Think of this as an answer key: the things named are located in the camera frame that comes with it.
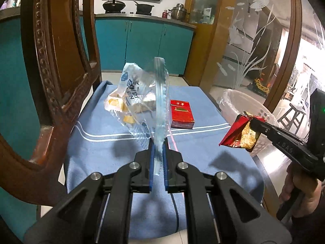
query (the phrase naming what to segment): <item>white plastic trash basket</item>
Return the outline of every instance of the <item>white plastic trash basket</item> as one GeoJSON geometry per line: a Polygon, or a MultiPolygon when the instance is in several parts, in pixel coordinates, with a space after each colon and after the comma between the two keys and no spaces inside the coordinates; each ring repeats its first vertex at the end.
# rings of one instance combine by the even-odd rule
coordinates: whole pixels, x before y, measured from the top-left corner
{"type": "MultiPolygon", "coordinates": [[[[231,125],[235,122],[240,113],[246,111],[253,115],[263,117],[266,122],[272,125],[279,126],[275,116],[272,115],[265,106],[240,91],[231,89],[224,90],[220,99],[219,107],[223,118],[231,125]]],[[[265,135],[261,134],[250,155],[255,156],[271,143],[272,142],[269,141],[265,135]]]]}

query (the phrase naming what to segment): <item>blue cloth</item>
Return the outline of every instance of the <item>blue cloth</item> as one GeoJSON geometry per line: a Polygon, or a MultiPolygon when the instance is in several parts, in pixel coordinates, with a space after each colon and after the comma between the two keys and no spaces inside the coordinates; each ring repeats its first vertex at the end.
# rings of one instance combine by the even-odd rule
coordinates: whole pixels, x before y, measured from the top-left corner
{"type": "MultiPolygon", "coordinates": [[[[82,111],[72,131],[64,164],[68,192],[94,171],[106,175],[134,160],[143,150],[135,139],[104,109],[107,96],[116,89],[102,82],[82,111]]],[[[192,130],[173,129],[173,138],[184,161],[201,172],[226,172],[246,191],[261,202],[263,178],[243,149],[218,146],[229,129],[217,108],[198,87],[171,86],[171,99],[188,101],[195,124],[192,130]]],[[[171,137],[170,148],[175,150],[171,137]]],[[[179,230],[186,229],[184,197],[174,194],[179,214],[179,230]]],[[[150,194],[134,194],[130,220],[130,239],[158,238],[174,233],[176,215],[170,195],[165,191],[164,175],[154,177],[150,194]]]]}

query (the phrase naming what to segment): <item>black pot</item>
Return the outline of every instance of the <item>black pot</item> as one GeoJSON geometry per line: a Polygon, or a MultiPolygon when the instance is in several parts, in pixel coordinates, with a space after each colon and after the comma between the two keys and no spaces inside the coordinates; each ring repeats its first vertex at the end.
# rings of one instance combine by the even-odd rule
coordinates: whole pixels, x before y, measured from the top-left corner
{"type": "Polygon", "coordinates": [[[147,14],[149,14],[152,8],[154,7],[154,5],[145,4],[145,3],[139,3],[136,6],[137,6],[136,8],[137,12],[147,13],[147,14]]]}
{"type": "Polygon", "coordinates": [[[125,3],[116,0],[107,1],[103,3],[103,8],[105,9],[105,11],[109,12],[120,12],[123,10],[124,7],[125,3]]]}

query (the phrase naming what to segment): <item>wooden chair back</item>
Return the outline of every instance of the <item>wooden chair back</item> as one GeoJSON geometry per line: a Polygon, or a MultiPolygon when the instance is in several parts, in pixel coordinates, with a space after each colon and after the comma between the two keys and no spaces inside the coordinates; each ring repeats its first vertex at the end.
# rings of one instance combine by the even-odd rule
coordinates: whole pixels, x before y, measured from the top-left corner
{"type": "Polygon", "coordinates": [[[79,15],[79,0],[21,0],[22,49],[41,129],[29,161],[0,134],[0,186],[28,203],[54,206],[67,193],[58,176],[70,133],[101,82],[94,0],[83,0],[89,60],[79,15]]]}

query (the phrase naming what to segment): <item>pink stripe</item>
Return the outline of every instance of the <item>pink stripe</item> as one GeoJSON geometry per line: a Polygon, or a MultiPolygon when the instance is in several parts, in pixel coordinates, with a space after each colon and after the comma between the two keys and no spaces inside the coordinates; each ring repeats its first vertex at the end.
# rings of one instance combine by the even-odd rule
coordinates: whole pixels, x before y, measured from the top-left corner
{"type": "Polygon", "coordinates": [[[169,134],[170,134],[170,138],[172,139],[172,142],[173,142],[174,148],[175,148],[175,150],[178,152],[178,149],[177,149],[177,146],[176,146],[176,142],[175,142],[175,140],[174,140],[174,137],[173,137],[173,134],[172,134],[172,130],[170,129],[170,126],[168,126],[168,131],[169,131],[169,134]]]}

